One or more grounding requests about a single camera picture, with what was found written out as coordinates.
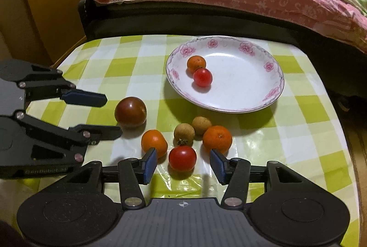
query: red tomato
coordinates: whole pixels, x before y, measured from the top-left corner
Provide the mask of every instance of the red tomato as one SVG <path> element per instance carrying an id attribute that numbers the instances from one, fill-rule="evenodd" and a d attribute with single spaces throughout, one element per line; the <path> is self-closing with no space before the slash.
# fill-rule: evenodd
<path id="1" fill-rule="evenodd" d="M 196 152 L 189 146 L 177 146 L 170 151 L 168 162 L 178 172 L 191 171 L 196 163 Z"/>
<path id="2" fill-rule="evenodd" d="M 194 72 L 194 82 L 202 88 L 208 87 L 213 81 L 211 72 L 206 68 L 199 68 Z"/>

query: tangerine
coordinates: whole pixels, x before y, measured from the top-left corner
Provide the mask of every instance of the tangerine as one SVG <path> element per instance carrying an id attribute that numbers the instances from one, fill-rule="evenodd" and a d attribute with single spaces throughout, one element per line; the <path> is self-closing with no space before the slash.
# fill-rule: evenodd
<path id="1" fill-rule="evenodd" d="M 148 130 L 141 137 L 141 148 L 147 152 L 150 148 L 157 150 L 158 158 L 161 158 L 167 153 L 168 144 L 164 136 L 158 130 Z"/>
<path id="2" fill-rule="evenodd" d="M 223 126 L 209 127 L 203 135 L 203 146 L 208 150 L 218 149 L 226 153 L 232 145 L 232 134 Z"/>
<path id="3" fill-rule="evenodd" d="M 194 74 L 195 70 L 198 68 L 205 68 L 206 61 L 203 57 L 199 55 L 194 55 L 187 60 L 187 68 L 191 74 Z"/>

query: wooden cabinet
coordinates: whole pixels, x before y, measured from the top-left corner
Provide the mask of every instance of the wooden cabinet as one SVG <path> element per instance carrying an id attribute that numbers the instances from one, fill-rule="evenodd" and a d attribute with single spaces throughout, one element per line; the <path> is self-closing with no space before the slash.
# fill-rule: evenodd
<path id="1" fill-rule="evenodd" d="M 0 60 L 57 65 L 85 41 L 80 0 L 0 0 Z"/>

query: table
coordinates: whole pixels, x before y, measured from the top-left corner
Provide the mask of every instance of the table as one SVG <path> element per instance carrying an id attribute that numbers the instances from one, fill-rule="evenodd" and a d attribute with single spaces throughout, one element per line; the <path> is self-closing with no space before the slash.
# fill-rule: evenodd
<path id="1" fill-rule="evenodd" d="M 249 39 L 277 59 L 285 76 L 285 88 L 276 103 L 248 114 L 223 114 L 201 109 L 181 98 L 166 80 L 169 54 L 191 36 L 145 35 L 99 39 L 79 46 L 59 69 L 65 79 L 87 91 L 105 93 L 103 108 L 66 105 L 58 99 L 31 103 L 28 114 L 63 128 L 79 123 L 115 125 L 114 108 L 126 96 L 137 96 L 147 106 L 147 122 L 142 128 L 125 132 L 116 141 L 101 142 L 88 148 L 85 162 L 102 161 L 116 165 L 127 157 L 141 157 L 140 139 L 144 131 L 158 129 L 173 148 L 173 130 L 179 123 L 190 123 L 203 115 L 232 132 L 228 158 L 248 159 L 252 165 L 277 160 L 342 199 L 349 208 L 351 223 L 342 242 L 344 247 L 359 244 L 359 201 L 352 161 L 343 130 L 326 90 L 308 57 L 298 48 L 270 41 Z M 192 176 L 170 174 L 164 159 L 148 186 L 149 197 L 198 198 L 215 196 L 221 200 L 225 187 L 210 170 L 208 155 L 195 141 L 198 161 Z M 57 178 L 2 181 L 0 210 L 16 227 L 15 213 L 30 194 Z M 263 184 L 250 184 L 248 202 L 264 192 Z M 105 194 L 118 202 L 117 184 L 107 184 Z"/>

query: plate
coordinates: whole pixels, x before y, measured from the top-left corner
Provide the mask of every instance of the plate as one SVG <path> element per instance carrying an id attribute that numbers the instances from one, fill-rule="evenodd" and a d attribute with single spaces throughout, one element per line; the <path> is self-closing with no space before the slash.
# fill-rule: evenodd
<path id="1" fill-rule="evenodd" d="M 213 75 L 207 88 L 197 87 L 187 60 L 200 55 Z M 168 81 L 197 106 L 225 113 L 247 113 L 274 103 L 284 88 L 278 62 L 261 46 L 227 36 L 200 37 L 176 48 L 166 63 Z"/>

